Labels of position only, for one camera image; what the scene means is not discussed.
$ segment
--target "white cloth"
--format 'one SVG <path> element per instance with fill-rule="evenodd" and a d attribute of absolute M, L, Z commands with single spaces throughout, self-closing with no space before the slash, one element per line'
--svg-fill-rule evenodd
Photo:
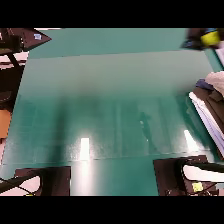
<path fill-rule="evenodd" d="M 219 131 L 217 129 L 217 127 L 215 127 L 214 121 L 211 119 L 212 115 L 210 114 L 210 112 L 209 112 L 208 108 L 206 107 L 206 105 L 205 104 L 203 105 L 203 103 L 202 103 L 204 101 L 198 99 L 197 96 L 194 93 L 192 93 L 192 92 L 189 94 L 189 97 L 191 99 L 193 98 L 192 102 L 193 102 L 193 104 L 194 104 L 194 106 L 195 106 L 195 108 L 196 108 L 196 110 L 197 110 L 201 120 L 203 121 L 206 129 L 208 130 L 208 133 L 210 134 L 210 136 L 214 140 L 215 144 L 217 145 L 220 153 L 224 157 L 224 139 L 223 139 L 222 131 L 220 129 L 219 129 L 220 130 Z"/>
<path fill-rule="evenodd" d="M 205 82 L 213 85 L 213 87 L 224 97 L 224 71 L 209 73 L 205 78 Z"/>

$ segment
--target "table surface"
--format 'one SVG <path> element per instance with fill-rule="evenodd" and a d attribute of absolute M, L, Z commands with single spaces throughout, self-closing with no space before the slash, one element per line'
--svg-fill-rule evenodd
<path fill-rule="evenodd" d="M 185 32 L 45 31 L 52 41 L 30 52 L 1 176 L 71 165 L 71 195 L 158 195 L 154 159 L 220 162 L 188 93 L 222 68 L 211 50 L 180 49 Z M 82 138 L 89 161 L 80 161 Z"/>

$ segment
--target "yellow label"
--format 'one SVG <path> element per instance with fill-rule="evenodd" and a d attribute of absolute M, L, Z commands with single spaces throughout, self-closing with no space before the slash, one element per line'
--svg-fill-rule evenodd
<path fill-rule="evenodd" d="M 201 182 L 193 183 L 192 186 L 193 186 L 194 192 L 203 191 L 203 186 Z"/>
<path fill-rule="evenodd" d="M 204 45 L 209 46 L 209 45 L 216 45 L 220 42 L 219 34 L 217 31 L 207 33 L 204 36 L 201 36 L 201 40 Z"/>

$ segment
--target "teal surface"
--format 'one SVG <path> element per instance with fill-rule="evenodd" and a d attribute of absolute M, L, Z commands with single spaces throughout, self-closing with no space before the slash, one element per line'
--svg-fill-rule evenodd
<path fill-rule="evenodd" d="M 188 93 L 220 65 L 179 48 L 185 29 L 45 33 L 53 40 L 29 55 L 1 176 L 71 165 L 71 195 L 158 195 L 153 159 L 219 162 Z M 81 138 L 90 161 L 78 161 Z"/>

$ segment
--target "stack of clothes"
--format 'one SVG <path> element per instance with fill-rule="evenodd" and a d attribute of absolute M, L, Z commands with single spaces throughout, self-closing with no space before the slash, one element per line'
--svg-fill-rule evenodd
<path fill-rule="evenodd" d="M 224 71 L 198 80 L 189 97 L 224 158 Z"/>

